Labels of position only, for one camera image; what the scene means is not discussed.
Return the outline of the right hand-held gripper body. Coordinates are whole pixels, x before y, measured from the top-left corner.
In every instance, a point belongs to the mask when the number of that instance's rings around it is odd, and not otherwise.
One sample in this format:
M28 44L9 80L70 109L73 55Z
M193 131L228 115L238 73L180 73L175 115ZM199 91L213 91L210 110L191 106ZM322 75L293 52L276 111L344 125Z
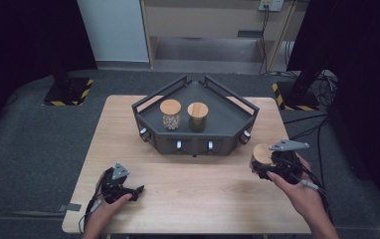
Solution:
M306 142L282 139L270 145L271 159L275 165L274 173L290 184L298 184L303 173L302 164L296 155L299 149L309 148Z

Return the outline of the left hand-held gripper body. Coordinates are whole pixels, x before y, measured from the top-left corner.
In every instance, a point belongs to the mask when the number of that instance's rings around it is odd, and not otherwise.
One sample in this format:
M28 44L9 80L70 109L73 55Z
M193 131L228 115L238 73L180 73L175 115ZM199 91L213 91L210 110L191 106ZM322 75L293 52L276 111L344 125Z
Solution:
M100 192L106 203L112 204L125 194L138 195L135 189L123 186L129 171L117 162L113 167L107 169L96 187L96 192Z

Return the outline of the glass jar of brown grains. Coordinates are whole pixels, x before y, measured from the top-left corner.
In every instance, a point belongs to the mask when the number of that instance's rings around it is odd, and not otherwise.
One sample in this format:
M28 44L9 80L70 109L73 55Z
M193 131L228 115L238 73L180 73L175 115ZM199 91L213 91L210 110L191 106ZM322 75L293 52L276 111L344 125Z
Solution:
M255 164L258 166L273 166L274 163L271 160L272 152L269 146L265 143L257 144L252 152L252 157L250 160L250 169L252 173L257 174L255 170Z

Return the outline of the dark grey corner rack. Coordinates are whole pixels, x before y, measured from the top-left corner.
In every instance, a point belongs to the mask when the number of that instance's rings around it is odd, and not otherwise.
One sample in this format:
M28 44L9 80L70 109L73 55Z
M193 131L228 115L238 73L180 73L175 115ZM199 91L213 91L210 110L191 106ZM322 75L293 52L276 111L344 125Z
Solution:
M180 127L163 126L160 105L168 99L181 104ZM187 108L204 103L209 112L206 127L195 132L189 127ZM259 108L211 77L194 82L185 76L132 105L139 135L163 154L227 155L238 144L251 139Z

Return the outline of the glass jar of white beans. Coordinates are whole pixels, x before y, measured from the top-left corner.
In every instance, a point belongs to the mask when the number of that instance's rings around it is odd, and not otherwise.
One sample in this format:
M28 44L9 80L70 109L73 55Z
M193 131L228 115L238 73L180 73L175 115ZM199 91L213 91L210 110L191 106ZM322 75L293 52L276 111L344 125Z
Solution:
M176 130L180 127L181 104L174 99L168 99L161 103L160 110L163 113L162 123L168 130Z

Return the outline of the glass jar of green beans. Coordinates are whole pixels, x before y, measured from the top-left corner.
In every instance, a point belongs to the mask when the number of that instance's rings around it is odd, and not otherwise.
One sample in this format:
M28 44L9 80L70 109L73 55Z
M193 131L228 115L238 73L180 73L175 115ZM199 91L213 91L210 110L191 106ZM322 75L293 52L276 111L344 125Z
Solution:
M188 106L189 127L195 132L202 132L206 127L206 117L209 108L201 102L195 102Z

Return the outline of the person's left hand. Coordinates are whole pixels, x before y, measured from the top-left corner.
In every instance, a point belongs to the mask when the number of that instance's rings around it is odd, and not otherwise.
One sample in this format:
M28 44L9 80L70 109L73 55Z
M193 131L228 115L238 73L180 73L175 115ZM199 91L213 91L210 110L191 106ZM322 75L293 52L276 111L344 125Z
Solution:
M111 218L115 213L131 199L131 194L125 194L112 204L103 202L98 209L90 216L86 233L92 233L95 237L103 232L105 227L109 224Z

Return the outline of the person's right hand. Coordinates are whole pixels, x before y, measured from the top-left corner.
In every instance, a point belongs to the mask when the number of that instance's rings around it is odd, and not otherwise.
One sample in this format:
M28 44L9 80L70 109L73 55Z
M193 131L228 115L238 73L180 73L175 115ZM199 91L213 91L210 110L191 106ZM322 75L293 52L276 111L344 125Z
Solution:
M281 189L290 200L294 209L305 220L318 220L327 218L319 193L299 182L290 184L273 172L267 172L270 180Z

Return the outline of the grey table clamp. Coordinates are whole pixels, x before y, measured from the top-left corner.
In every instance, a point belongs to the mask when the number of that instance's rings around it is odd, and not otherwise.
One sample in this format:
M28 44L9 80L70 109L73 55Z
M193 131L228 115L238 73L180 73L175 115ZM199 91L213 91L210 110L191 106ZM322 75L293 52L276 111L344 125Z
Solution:
M66 211L80 211L81 205L76 203L68 203L68 204L62 204L58 207L59 212L66 212Z

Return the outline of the black stand with striped base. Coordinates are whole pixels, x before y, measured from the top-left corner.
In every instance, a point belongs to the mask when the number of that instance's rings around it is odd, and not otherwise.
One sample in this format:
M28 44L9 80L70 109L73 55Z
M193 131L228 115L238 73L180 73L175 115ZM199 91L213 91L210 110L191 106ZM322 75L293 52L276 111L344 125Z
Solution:
M80 106L94 81L71 77L58 60L48 60L47 66L54 82L44 97L44 106Z
M309 89L322 71L318 66L304 67L294 82L276 82L273 90L281 110L318 111L319 102Z

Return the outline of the dark curtain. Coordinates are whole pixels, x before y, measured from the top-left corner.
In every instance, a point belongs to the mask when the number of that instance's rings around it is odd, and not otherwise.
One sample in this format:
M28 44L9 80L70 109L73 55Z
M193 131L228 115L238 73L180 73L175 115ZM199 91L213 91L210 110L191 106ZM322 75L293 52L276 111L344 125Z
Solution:
M0 0L0 114L25 84L95 67L78 0Z
M309 0L289 62L337 78L330 117L347 159L380 190L380 0Z

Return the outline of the white panel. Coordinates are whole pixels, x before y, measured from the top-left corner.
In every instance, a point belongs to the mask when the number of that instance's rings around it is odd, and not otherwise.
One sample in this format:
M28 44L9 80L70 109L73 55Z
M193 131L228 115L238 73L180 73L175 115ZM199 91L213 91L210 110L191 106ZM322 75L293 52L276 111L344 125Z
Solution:
M95 59L148 63L140 0L78 0Z

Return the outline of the wooden cabinet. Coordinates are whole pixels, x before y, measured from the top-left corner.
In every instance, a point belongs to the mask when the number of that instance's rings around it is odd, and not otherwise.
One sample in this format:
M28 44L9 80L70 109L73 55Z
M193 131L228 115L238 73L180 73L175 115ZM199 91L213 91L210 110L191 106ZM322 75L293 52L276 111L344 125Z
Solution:
M140 0L149 61L164 37L254 39L270 71L284 41L293 41L309 0L285 0L280 12L260 11L261 0Z

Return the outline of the white wall socket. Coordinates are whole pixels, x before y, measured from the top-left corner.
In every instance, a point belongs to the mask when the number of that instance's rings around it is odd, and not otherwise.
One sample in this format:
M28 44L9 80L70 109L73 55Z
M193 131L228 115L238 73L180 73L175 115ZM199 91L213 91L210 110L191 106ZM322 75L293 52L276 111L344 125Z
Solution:
M280 12L285 0L261 0L259 4L260 11Z

